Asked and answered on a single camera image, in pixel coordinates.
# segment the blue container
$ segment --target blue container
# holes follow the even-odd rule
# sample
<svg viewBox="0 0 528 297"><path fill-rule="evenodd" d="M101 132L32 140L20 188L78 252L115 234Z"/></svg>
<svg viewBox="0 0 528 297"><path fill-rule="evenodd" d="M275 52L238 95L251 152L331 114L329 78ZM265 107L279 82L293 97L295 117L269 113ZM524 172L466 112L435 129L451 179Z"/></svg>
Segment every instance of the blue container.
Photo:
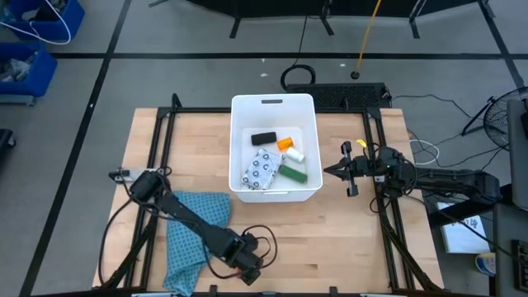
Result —
<svg viewBox="0 0 528 297"><path fill-rule="evenodd" d="M9 59L24 61L36 51L38 54L33 60L26 79L21 82L0 82L0 94L32 95L34 97L41 97L46 94L53 73L57 68L57 60L40 43L0 43L0 60L2 62Z"/></svg>
<svg viewBox="0 0 528 297"><path fill-rule="evenodd" d="M18 29L35 34L28 21L23 21L21 16L24 12L32 11L42 5L48 5L44 0L11 0L9 9L13 16L19 21L6 21L8 25ZM84 9L78 0L68 0L60 16L68 25L69 31L73 37L77 34L84 17ZM39 32L39 36L46 40L67 40L68 32L61 20L57 21L35 21L33 28ZM21 40L34 40L35 37L12 30Z"/></svg>

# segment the blue towel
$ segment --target blue towel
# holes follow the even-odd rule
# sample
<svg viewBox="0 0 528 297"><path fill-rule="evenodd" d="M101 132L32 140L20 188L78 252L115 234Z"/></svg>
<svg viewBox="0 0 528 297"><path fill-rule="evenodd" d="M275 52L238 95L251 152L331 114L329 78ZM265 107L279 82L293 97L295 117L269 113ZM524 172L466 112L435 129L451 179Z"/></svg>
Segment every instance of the blue towel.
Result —
<svg viewBox="0 0 528 297"><path fill-rule="evenodd" d="M228 225L229 194L174 191L174 195L207 223L223 228ZM205 257L200 237L184 225L168 221L167 275L163 287L184 296L191 296L200 276L200 269L204 265Z"/></svg>

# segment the white bin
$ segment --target white bin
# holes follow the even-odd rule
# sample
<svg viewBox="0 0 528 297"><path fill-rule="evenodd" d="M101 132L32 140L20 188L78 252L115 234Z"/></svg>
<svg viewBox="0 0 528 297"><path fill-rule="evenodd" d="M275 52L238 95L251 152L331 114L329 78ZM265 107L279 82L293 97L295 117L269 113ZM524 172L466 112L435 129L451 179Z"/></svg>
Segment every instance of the white bin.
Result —
<svg viewBox="0 0 528 297"><path fill-rule="evenodd" d="M259 148L279 153L277 143L253 146L251 135L276 132L277 140L291 137L306 157L302 163L286 159L285 165L308 176L302 184L276 174L267 190L252 191L241 178ZM231 102L229 188L248 203L305 201L323 185L314 99L308 94L244 95Z"/></svg>

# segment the wooden table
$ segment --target wooden table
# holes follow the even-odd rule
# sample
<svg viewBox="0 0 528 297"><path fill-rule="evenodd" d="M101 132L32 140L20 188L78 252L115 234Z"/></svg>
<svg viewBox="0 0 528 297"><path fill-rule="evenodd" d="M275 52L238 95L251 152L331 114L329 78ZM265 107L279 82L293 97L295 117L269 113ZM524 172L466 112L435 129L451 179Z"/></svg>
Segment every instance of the wooden table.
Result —
<svg viewBox="0 0 528 297"><path fill-rule="evenodd" d="M136 110L123 167L145 168L155 115L156 109ZM382 110L382 115L388 146L413 160L402 111L387 109ZM356 139L365 139L361 115L317 114L317 122L323 167L336 163L342 157L340 145L345 140L352 141L353 155L362 153L361 146L355 142ZM229 227L240 233L253 224L268 225L279 244L276 262L262 270L261 277L253 285L247 286L239 279L217 279L204 268L196 291L208 291L210 285L217 285L219 292L324 293L328 292L329 286L336 286L341 293L389 292L380 220L377 214L369 210L369 202L375 197L371 178L356 179L360 192L356 197L347 197L345 182L323 174L323 187L306 202L245 204L228 186L230 114L178 114L175 123L168 162L173 170L169 177L172 189L229 193ZM373 120L371 127L374 139L377 139ZM160 159L163 146L163 129L157 160ZM412 195L422 197L420 191L414 191ZM117 186L111 215L127 199L123 186ZM410 253L431 279L443 286L424 205L405 197L399 200L399 204ZM128 206L110 228L103 262L106 278L130 250L137 212L136 205ZM167 270L166 226L162 220L158 224L149 290L164 290L162 283ZM264 230L258 229L254 234L268 236ZM257 252L263 253L266 249L263 243ZM399 286L405 287L401 257L393 250ZM134 285L139 283L142 265L143 256L140 256ZM223 275L232 272L216 259L213 260L213 266Z"/></svg>

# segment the green sponge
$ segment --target green sponge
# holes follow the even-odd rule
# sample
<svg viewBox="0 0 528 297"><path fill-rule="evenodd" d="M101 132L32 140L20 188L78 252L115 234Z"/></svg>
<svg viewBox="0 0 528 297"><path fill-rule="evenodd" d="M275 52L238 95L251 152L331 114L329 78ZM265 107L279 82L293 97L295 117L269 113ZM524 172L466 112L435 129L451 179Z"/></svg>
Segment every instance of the green sponge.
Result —
<svg viewBox="0 0 528 297"><path fill-rule="evenodd" d="M280 166L279 173L300 183L305 183L308 180L308 176L306 174L298 172L297 170L287 167L286 165Z"/></svg>

